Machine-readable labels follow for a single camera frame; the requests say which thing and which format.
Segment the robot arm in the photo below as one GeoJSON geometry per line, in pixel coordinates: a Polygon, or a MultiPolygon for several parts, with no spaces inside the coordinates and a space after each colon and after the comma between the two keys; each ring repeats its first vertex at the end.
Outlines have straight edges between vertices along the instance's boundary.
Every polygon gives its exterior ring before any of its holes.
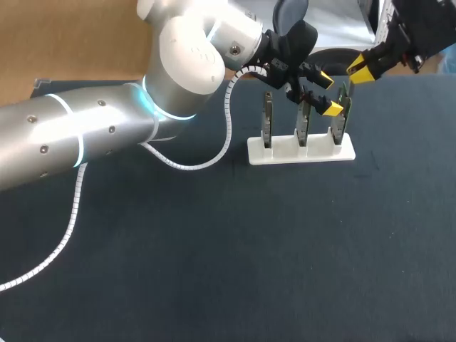
{"type": "Polygon", "coordinates": [[[398,63],[418,73],[427,59],[456,43],[452,0],[393,0],[388,37],[366,50],[348,68],[352,83],[378,80],[398,63]]]}
{"type": "Polygon", "coordinates": [[[155,32],[142,80],[0,108],[0,190],[176,137],[261,40],[255,15],[223,0],[140,0],[138,14],[155,32]]]}

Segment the cable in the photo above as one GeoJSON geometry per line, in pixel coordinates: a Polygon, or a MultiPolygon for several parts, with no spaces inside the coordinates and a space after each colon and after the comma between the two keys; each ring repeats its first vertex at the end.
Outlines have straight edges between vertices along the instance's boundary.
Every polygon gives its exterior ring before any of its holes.
{"type": "Polygon", "coordinates": [[[11,289],[19,284],[22,284],[25,281],[32,278],[33,276],[37,275],[38,273],[43,271],[47,266],[49,266],[49,264],[52,261],[54,261],[54,259],[63,251],[73,233],[73,228],[76,223],[76,217],[78,216],[79,200],[81,198],[81,190],[83,186],[83,178],[84,172],[86,171],[86,167],[87,164],[82,164],[79,167],[78,179],[76,180],[76,187],[74,191],[73,209],[71,211],[70,222],[68,223],[68,228],[66,229],[65,235],[63,235],[60,244],[58,244],[57,248],[54,249],[54,251],[51,253],[51,255],[49,255],[46,258],[46,260],[44,260],[41,264],[32,269],[30,272],[25,273],[23,276],[20,276],[19,278],[16,278],[12,281],[8,281],[7,283],[0,285],[0,292],[11,289]]]}
{"type": "Polygon", "coordinates": [[[231,111],[230,111],[230,102],[231,102],[231,94],[233,91],[234,85],[237,83],[237,81],[243,76],[248,73],[258,73],[259,75],[265,76],[266,77],[266,70],[263,68],[260,68],[259,66],[248,66],[236,73],[234,75],[233,79],[231,79],[231,82],[228,84],[227,92],[225,93],[225,119],[227,121],[227,137],[225,139],[225,143],[223,145],[222,150],[219,152],[219,154],[210,160],[209,162],[206,162],[201,165],[195,165],[195,166],[185,166],[185,165],[180,165],[177,164],[176,162],[173,162],[166,158],[164,155],[162,155],[160,152],[158,152],[155,148],[150,146],[148,143],[144,142],[141,144],[146,150],[151,152],[155,157],[160,159],[162,162],[164,162],[166,165],[169,165],[170,167],[173,167],[178,170],[182,171],[196,171],[196,170],[202,170],[207,167],[213,166],[216,162],[221,160],[225,153],[227,153],[229,144],[231,143],[231,138],[232,138],[232,122],[231,122],[231,111]]]}

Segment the black table surface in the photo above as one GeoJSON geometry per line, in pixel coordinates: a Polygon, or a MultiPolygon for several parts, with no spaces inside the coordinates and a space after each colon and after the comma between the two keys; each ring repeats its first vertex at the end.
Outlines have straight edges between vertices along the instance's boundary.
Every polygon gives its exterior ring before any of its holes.
{"type": "MultiPolygon", "coordinates": [[[[354,162],[252,167],[266,89],[237,85],[232,146],[208,170],[170,169],[141,147],[89,163],[66,249],[0,294],[0,338],[454,340],[456,77],[358,87],[354,162]]],[[[217,154],[223,97],[157,149],[187,164],[217,154]]],[[[274,107],[275,134],[291,134],[296,108],[281,91],[274,107]]],[[[313,133],[327,127],[313,116],[313,133]]],[[[0,193],[0,283],[59,243],[75,177],[0,193]]]]}

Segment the screw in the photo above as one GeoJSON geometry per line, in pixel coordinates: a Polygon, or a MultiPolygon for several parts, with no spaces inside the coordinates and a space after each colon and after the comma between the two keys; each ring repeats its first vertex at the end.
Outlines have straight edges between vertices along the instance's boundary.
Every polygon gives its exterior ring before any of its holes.
{"type": "Polygon", "coordinates": [[[30,115],[27,118],[27,121],[29,121],[30,123],[36,123],[36,121],[38,121],[38,118],[35,115],[30,115]]]}
{"type": "Polygon", "coordinates": [[[43,145],[40,147],[40,152],[43,153],[44,155],[49,151],[49,146],[43,145]]]}
{"type": "Polygon", "coordinates": [[[241,48],[238,47],[237,45],[235,46],[232,46],[229,50],[229,52],[233,55],[233,56],[237,56],[241,53],[241,48]]]}

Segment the white stand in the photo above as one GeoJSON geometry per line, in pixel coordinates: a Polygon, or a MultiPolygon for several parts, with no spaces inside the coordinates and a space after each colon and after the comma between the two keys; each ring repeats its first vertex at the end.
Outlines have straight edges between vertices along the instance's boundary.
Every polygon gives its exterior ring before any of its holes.
{"type": "Polygon", "coordinates": [[[251,165],[295,164],[300,162],[337,162],[355,160],[356,154],[350,136],[343,136],[342,145],[337,146],[328,129],[326,134],[309,135],[307,147],[299,146],[294,135],[272,137],[272,148],[264,148],[263,138],[247,140],[251,165]]]}

